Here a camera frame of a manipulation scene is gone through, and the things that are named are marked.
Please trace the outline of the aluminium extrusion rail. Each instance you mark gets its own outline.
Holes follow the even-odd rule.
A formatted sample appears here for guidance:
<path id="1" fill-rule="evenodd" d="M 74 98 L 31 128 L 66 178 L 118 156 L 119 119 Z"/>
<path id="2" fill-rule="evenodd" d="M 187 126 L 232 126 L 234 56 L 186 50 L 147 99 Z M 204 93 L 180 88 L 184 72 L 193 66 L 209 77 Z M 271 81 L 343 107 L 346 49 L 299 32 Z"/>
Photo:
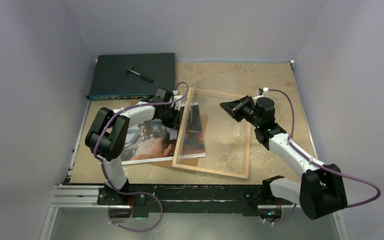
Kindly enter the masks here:
<path id="1" fill-rule="evenodd" d="M 137 195 L 121 195 L 102 185 L 58 185 L 51 203 L 60 207 L 100 207 L 110 209 L 149 208 L 159 206 L 166 212 L 221 212 L 234 208 L 274 206 L 276 200 L 262 200 L 259 185 L 188 185 L 132 184 Z"/>

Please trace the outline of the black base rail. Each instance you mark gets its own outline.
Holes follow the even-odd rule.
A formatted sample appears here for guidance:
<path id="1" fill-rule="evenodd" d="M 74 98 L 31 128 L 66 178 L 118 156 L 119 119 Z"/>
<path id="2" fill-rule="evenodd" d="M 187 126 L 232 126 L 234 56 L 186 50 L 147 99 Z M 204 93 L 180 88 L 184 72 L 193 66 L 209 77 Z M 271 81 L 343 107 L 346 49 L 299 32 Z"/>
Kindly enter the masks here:
<path id="1" fill-rule="evenodd" d="M 279 219 L 290 202 L 263 193 L 263 186 L 258 184 L 127 183 L 120 193 L 108 186 L 100 187 L 97 204 L 126 206 L 134 218 L 163 212 Z"/>

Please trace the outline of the printed photo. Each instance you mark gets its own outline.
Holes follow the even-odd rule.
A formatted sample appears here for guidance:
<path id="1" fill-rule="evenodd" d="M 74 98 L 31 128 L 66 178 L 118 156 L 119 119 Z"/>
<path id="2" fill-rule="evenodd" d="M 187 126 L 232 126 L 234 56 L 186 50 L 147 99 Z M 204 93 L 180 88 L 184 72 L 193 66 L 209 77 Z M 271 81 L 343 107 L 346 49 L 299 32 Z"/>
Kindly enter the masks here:
<path id="1" fill-rule="evenodd" d="M 143 121 L 128 129 L 124 149 L 118 159 L 123 165 L 171 161 L 177 139 L 178 131 L 164 126 L 160 119 Z M 189 105 L 189 117 L 182 140 L 180 159 L 206 156 L 204 127 L 197 102 Z"/>

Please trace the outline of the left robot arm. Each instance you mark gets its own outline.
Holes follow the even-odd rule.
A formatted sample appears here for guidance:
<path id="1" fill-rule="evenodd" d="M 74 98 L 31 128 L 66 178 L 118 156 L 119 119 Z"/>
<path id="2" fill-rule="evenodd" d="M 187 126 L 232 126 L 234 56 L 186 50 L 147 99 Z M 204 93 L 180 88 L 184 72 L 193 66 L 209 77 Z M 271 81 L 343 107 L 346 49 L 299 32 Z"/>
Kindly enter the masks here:
<path id="1" fill-rule="evenodd" d="M 111 188 L 109 197 L 118 205 L 126 203 L 129 191 L 124 186 L 128 182 L 121 161 L 130 127 L 151 120 L 160 120 L 171 130 L 178 130 L 181 123 L 181 106 L 188 94 L 158 89 L 157 93 L 138 103 L 120 109 L 102 107 L 96 114 L 85 137 L 85 145 L 99 161 L 105 185 Z"/>

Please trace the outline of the dark network switch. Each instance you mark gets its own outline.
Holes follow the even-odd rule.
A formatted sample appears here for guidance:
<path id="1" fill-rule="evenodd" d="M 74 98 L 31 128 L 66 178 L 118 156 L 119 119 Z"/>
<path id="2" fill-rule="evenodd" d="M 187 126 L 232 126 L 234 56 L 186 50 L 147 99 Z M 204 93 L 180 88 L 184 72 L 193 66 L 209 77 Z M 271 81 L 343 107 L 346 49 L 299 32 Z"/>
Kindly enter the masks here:
<path id="1" fill-rule="evenodd" d="M 154 80 L 143 80 L 134 70 Z M 174 53 L 99 55 L 92 84 L 86 98 L 91 101 L 142 99 L 153 96 L 159 88 L 174 90 L 176 85 L 176 55 Z"/>

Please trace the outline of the small black hammer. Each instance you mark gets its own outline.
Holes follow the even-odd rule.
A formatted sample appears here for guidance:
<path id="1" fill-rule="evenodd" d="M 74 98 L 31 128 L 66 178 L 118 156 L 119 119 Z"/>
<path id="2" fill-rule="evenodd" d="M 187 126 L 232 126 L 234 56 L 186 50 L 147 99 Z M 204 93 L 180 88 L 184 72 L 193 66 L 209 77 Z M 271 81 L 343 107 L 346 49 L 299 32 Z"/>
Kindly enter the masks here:
<path id="1" fill-rule="evenodd" d="M 128 76 L 129 74 L 134 74 L 134 75 L 140 77 L 141 79 L 143 79 L 143 80 L 145 80 L 145 81 L 147 81 L 147 82 L 150 82 L 150 83 L 153 83 L 153 82 L 154 82 L 154 80 L 153 80 L 151 77 L 146 76 L 146 75 L 143 75 L 143 74 L 141 74 L 141 73 L 135 71 L 133 65 L 131 65 L 131 66 L 126 70 L 126 75 Z"/>

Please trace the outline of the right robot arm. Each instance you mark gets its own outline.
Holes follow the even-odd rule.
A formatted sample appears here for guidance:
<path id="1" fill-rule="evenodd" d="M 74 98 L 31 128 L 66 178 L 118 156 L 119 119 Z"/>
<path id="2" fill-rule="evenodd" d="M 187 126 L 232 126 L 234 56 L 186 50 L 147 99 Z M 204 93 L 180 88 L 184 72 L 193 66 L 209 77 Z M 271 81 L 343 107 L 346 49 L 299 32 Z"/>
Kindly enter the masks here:
<path id="1" fill-rule="evenodd" d="M 278 199 L 285 199 L 299 205 L 311 220 L 348 206 L 339 167 L 324 164 L 296 145 L 292 136 L 276 122 L 272 99 L 261 97 L 253 100 L 245 96 L 222 102 L 220 107 L 235 121 L 246 120 L 254 126 L 257 141 L 301 176 L 300 183 L 280 175 L 263 180 L 260 196 L 264 202 L 272 204 Z"/>

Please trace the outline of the brown backing board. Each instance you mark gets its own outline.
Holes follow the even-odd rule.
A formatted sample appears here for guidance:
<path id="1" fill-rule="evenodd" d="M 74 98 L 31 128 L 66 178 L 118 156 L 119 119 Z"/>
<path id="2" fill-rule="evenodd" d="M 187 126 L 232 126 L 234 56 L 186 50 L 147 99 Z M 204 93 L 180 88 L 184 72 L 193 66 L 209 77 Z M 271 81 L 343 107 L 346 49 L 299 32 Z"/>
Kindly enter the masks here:
<path id="1" fill-rule="evenodd" d="M 204 132 L 207 125 L 208 116 L 200 113 L 199 104 L 192 102 L 189 105 L 189 116 L 187 119 L 186 130 L 182 137 L 180 159 L 189 166 L 196 167 L 198 159 L 206 157 Z M 141 142 L 149 140 L 151 137 L 163 138 L 163 151 L 171 147 L 170 152 L 162 157 L 150 157 L 149 155 L 138 155 L 137 150 Z M 178 131 L 168 128 L 162 124 L 160 119 L 140 122 L 128 129 L 124 149 L 119 156 L 123 165 L 151 164 L 158 167 L 172 167 L 172 160 Z"/>

